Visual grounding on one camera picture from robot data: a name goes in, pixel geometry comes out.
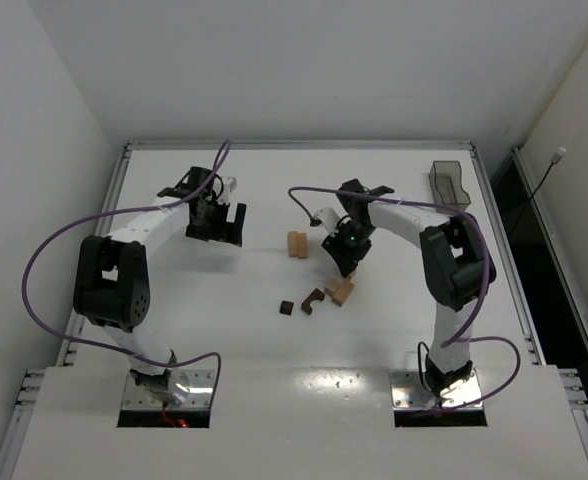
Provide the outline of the light wood cube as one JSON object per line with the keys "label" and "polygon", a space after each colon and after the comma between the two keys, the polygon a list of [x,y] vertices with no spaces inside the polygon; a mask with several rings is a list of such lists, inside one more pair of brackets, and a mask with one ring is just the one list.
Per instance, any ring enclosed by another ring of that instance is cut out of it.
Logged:
{"label": "light wood cube", "polygon": [[356,270],[356,269],[354,269],[352,272],[350,272],[350,273],[349,273],[349,274],[348,274],[348,275],[345,277],[345,280],[346,280],[346,281],[352,281],[352,280],[353,280],[353,278],[355,277],[356,273],[357,273],[357,270]]}
{"label": "light wood cube", "polygon": [[340,284],[337,281],[329,281],[324,287],[326,294],[333,296],[339,289]]}

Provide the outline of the long light wood block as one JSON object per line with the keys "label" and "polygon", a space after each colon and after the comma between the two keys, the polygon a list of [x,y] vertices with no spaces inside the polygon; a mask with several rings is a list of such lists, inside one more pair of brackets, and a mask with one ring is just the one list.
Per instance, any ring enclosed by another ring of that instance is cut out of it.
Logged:
{"label": "long light wood block", "polygon": [[354,284],[349,280],[337,284],[330,293],[332,302],[338,306],[342,306],[351,296],[354,288]]}

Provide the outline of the dark wood arch block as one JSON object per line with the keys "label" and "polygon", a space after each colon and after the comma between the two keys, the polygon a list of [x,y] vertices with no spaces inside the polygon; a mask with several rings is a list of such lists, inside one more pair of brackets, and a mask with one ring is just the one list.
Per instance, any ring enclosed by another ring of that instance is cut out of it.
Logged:
{"label": "dark wood arch block", "polygon": [[301,303],[301,310],[307,314],[311,315],[313,313],[313,304],[315,302],[322,302],[325,300],[326,294],[324,291],[315,288]]}

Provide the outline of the light wood plank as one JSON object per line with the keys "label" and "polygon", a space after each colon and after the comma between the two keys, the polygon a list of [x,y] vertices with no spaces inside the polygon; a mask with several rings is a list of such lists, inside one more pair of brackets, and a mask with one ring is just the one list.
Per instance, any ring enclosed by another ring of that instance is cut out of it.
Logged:
{"label": "light wood plank", "polygon": [[297,233],[297,257],[299,259],[308,258],[308,239],[304,232]]}

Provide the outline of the small dark wood cube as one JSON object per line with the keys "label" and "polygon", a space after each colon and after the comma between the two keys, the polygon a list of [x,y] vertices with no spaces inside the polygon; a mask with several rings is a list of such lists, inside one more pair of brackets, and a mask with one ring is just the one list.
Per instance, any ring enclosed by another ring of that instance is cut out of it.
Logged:
{"label": "small dark wood cube", "polygon": [[283,300],[279,307],[279,313],[281,315],[291,316],[294,309],[294,303],[291,301]]}

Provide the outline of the clear grey plastic bin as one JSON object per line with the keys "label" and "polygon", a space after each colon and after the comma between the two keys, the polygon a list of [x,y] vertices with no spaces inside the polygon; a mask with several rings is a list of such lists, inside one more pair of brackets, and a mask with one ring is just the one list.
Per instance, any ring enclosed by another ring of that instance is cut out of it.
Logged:
{"label": "clear grey plastic bin", "polygon": [[466,211],[471,198],[462,184],[462,167],[458,161],[434,161],[428,173],[433,200],[436,204]]}

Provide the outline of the light wood rectangular block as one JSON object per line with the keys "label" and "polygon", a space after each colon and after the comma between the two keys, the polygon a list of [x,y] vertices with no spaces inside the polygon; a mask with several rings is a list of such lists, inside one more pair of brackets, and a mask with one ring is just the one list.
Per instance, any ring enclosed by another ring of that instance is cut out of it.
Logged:
{"label": "light wood rectangular block", "polygon": [[297,258],[299,256],[299,240],[297,231],[289,231],[287,234],[288,256]]}

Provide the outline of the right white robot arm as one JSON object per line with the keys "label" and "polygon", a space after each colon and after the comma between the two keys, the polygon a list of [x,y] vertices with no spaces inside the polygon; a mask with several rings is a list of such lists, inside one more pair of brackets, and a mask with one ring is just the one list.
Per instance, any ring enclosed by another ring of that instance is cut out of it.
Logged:
{"label": "right white robot arm", "polygon": [[426,354],[424,388],[434,395],[467,378],[471,322],[478,300],[496,278],[493,261],[469,216],[415,206],[387,186],[366,189],[353,179],[340,187],[345,214],[331,208],[314,213],[312,223],[327,231],[322,248],[350,276],[371,248],[371,235],[385,230],[417,247],[427,289],[436,303],[433,340]]}

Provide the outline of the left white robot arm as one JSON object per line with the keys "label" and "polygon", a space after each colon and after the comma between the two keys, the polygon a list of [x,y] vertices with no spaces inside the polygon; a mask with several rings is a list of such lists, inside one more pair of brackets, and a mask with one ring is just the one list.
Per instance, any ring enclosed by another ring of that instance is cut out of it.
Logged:
{"label": "left white robot arm", "polygon": [[104,236],[90,235],[80,247],[73,308],[126,350],[136,386],[160,401],[175,402],[181,386],[174,351],[146,324],[151,290],[148,262],[182,232],[201,241],[241,246],[247,206],[232,206],[233,177],[193,167],[152,205]]}

